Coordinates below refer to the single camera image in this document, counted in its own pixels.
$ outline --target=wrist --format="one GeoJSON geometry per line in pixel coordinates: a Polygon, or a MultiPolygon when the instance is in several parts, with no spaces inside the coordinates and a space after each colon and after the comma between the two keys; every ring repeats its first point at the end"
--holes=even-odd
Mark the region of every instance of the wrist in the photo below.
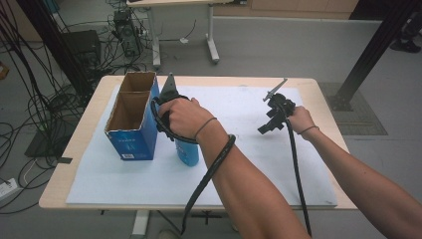
{"type": "Polygon", "coordinates": [[[220,138],[225,142],[227,140],[227,132],[217,119],[208,121],[196,134],[196,141],[200,145],[207,141],[217,142],[220,138]]]}
{"type": "Polygon", "coordinates": [[[196,130],[195,135],[193,136],[193,138],[196,140],[196,137],[198,136],[198,134],[201,132],[201,130],[211,121],[211,120],[216,120],[217,118],[213,117],[210,118],[209,120],[207,120],[203,125],[201,125],[198,130],[196,130]]]}
{"type": "Polygon", "coordinates": [[[320,133],[318,126],[312,126],[299,133],[304,140],[312,141],[320,133]]]}

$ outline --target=fingers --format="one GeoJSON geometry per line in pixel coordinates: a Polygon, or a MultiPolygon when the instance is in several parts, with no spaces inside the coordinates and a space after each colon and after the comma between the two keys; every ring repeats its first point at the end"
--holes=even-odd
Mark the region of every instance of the fingers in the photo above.
{"type": "Polygon", "coordinates": [[[192,98],[190,101],[193,102],[193,104],[195,104],[197,106],[201,106],[201,105],[199,105],[199,102],[198,102],[198,100],[196,100],[196,98],[192,98]]]}
{"type": "MultiPolygon", "coordinates": [[[[171,111],[171,109],[174,106],[176,106],[178,104],[182,104],[182,103],[186,104],[187,102],[185,102],[185,101],[189,102],[186,99],[177,98],[177,99],[174,99],[174,100],[172,100],[168,103],[164,103],[163,105],[160,106],[159,111],[158,111],[158,115],[161,117],[162,115],[164,115],[164,113],[171,111]]],[[[192,98],[192,100],[190,102],[192,102],[194,105],[196,105],[198,107],[200,106],[198,100],[196,100],[195,98],[192,98]]]]}
{"type": "Polygon", "coordinates": [[[164,113],[170,111],[173,104],[174,104],[174,101],[170,101],[168,103],[164,103],[163,105],[161,105],[159,107],[158,116],[162,117],[162,115],[164,115],[164,113]]]}

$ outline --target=metal stand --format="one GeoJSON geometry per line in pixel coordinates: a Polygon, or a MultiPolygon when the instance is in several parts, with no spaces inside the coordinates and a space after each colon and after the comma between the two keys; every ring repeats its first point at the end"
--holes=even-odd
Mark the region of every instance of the metal stand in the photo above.
{"type": "Polygon", "coordinates": [[[155,69],[158,69],[161,66],[161,59],[159,56],[159,40],[155,35],[154,14],[152,13],[151,8],[145,8],[145,11],[148,16],[149,32],[151,33],[152,38],[152,65],[155,69]]]}
{"type": "Polygon", "coordinates": [[[418,2],[418,0],[395,1],[338,92],[335,96],[328,97],[328,104],[332,110],[352,111],[350,100],[353,95],[409,19],[418,2]]]}
{"type": "Polygon", "coordinates": [[[208,34],[205,34],[205,37],[207,38],[207,43],[208,43],[208,48],[210,49],[210,53],[211,53],[211,59],[212,61],[217,64],[220,61],[220,57],[218,56],[217,53],[217,48],[215,47],[215,43],[214,43],[214,36],[213,36],[213,15],[214,15],[214,10],[213,10],[213,5],[209,4],[208,5],[208,34]]]}
{"type": "Polygon", "coordinates": [[[144,238],[146,236],[146,228],[148,226],[149,211],[136,211],[136,218],[134,219],[133,231],[130,238],[144,238]]]}

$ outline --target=person's hand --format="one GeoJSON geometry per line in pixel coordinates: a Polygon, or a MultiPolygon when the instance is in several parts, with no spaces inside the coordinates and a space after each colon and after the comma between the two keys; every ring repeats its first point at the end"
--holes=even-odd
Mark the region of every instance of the person's hand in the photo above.
{"type": "Polygon", "coordinates": [[[310,112],[304,107],[296,107],[292,116],[289,117],[289,121],[292,124],[292,128],[296,133],[305,132],[302,134],[306,138],[306,132],[309,130],[314,130],[316,124],[311,117],[310,112]]]}
{"type": "Polygon", "coordinates": [[[194,138],[198,129],[214,116],[192,98],[178,98],[160,106],[158,115],[170,112],[170,129],[184,137],[194,138]]]}

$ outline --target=person's arm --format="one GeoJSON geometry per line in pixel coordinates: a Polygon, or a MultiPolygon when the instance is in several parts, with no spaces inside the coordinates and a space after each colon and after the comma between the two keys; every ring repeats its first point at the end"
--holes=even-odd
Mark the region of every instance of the person's arm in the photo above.
{"type": "MultiPolygon", "coordinates": [[[[177,99],[164,104],[170,111],[170,128],[193,137],[213,115],[192,102],[177,99]]],[[[196,137],[210,166],[228,141],[224,127],[209,121],[196,137]]],[[[243,238],[310,238],[276,186],[234,145],[212,178],[230,218],[243,238]]]]}
{"type": "MultiPolygon", "coordinates": [[[[303,107],[290,117],[294,131],[315,125],[303,107]]],[[[318,151],[341,188],[387,238],[421,238],[422,205],[400,186],[350,155],[311,127],[302,134],[318,151]]]]}

